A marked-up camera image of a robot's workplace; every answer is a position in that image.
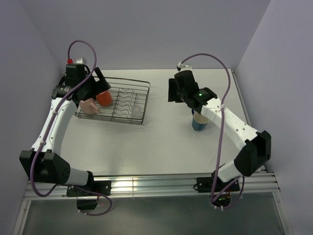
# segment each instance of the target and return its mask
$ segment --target dish rack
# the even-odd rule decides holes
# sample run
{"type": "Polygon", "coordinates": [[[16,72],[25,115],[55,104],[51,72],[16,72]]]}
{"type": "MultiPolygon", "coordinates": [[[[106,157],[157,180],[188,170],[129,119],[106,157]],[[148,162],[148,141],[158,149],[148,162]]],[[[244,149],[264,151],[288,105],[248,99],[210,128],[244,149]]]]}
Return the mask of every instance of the dish rack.
{"type": "Polygon", "coordinates": [[[109,92],[112,96],[112,104],[105,107],[96,101],[100,113],[95,115],[84,114],[78,106],[74,113],[75,116],[92,120],[141,125],[146,114],[150,83],[118,77],[106,77],[106,80],[111,85],[109,92]]]}

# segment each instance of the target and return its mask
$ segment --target tabletop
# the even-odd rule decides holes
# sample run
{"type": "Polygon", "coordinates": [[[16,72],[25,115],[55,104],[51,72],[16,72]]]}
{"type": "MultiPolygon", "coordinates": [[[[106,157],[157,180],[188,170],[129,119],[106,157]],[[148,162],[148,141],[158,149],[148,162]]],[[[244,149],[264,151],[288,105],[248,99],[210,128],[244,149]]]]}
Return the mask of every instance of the tabletop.
{"type": "MultiPolygon", "coordinates": [[[[103,70],[104,76],[124,77],[151,83],[142,125],[81,119],[73,116],[62,143],[61,156],[77,169],[94,175],[151,175],[213,172],[219,128],[209,122],[202,132],[191,126],[191,110],[184,103],[167,102],[168,79],[177,70],[103,70]]],[[[218,97],[227,88],[221,69],[193,70],[199,87],[218,97]]],[[[225,105],[246,121],[233,77],[225,105]]],[[[239,150],[224,136],[221,164],[239,150]]]]}

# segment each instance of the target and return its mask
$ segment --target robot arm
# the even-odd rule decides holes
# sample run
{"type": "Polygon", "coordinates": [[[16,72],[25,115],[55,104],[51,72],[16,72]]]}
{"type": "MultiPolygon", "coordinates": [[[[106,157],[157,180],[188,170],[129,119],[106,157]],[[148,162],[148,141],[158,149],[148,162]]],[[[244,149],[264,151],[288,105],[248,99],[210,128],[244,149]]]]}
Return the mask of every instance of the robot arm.
{"type": "Polygon", "coordinates": [[[20,162],[30,178],[32,161],[36,152],[39,150],[40,145],[43,144],[39,157],[35,162],[35,170],[33,172],[35,182],[77,185],[92,189],[92,172],[72,168],[67,161],[60,157],[60,155],[64,134],[79,102],[81,100],[93,98],[97,94],[110,88],[110,85],[106,82],[100,69],[96,68],[95,72],[98,75],[98,81],[95,81],[93,76],[90,76],[86,83],[62,103],[62,98],[86,77],[85,65],[68,64],[66,76],[64,78],[65,84],[58,85],[53,90],[50,111],[39,137],[32,145],[31,150],[22,151],[20,154],[20,162]],[[61,106],[55,116],[51,128],[49,129],[48,126],[51,117],[55,114],[56,107],[60,103],[61,106]],[[43,141],[44,134],[48,129],[49,132],[46,141],[43,141]]]}
{"type": "Polygon", "coordinates": [[[218,178],[228,182],[240,175],[251,176],[270,159],[271,136],[260,133],[247,125],[227,107],[221,107],[221,100],[208,88],[199,89],[190,68],[169,79],[169,99],[177,103],[185,102],[189,108],[213,121],[221,127],[224,109],[224,132],[240,150],[234,160],[219,168],[218,178]]]}

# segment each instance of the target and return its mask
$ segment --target blue cup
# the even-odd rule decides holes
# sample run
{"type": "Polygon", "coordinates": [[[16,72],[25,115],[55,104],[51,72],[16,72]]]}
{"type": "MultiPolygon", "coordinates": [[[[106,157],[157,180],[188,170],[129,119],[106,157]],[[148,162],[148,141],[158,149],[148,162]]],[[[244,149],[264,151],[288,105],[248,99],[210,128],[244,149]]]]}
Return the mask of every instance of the blue cup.
{"type": "Polygon", "coordinates": [[[203,131],[209,121],[210,120],[205,116],[198,114],[197,112],[193,112],[192,128],[195,131],[203,131]]]}

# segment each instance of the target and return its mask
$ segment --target white wall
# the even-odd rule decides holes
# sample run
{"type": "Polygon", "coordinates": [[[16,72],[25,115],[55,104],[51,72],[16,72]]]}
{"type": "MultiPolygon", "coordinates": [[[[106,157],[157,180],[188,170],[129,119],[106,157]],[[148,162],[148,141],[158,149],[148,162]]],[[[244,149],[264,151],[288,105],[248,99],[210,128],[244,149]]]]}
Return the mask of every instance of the white wall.
{"type": "Polygon", "coordinates": [[[49,110],[60,72],[17,0],[0,1],[0,230],[12,234],[27,176],[19,161],[49,110]]]}
{"type": "MultiPolygon", "coordinates": [[[[95,47],[102,69],[166,69],[199,52],[213,53],[236,68],[270,0],[20,2],[60,66],[68,44],[85,39],[95,47]]],[[[89,55],[92,63],[87,47],[72,55],[89,55]]],[[[193,64],[220,67],[213,59],[193,64]]]]}
{"type": "Polygon", "coordinates": [[[272,0],[237,70],[297,234],[313,234],[313,1],[272,0]]]}

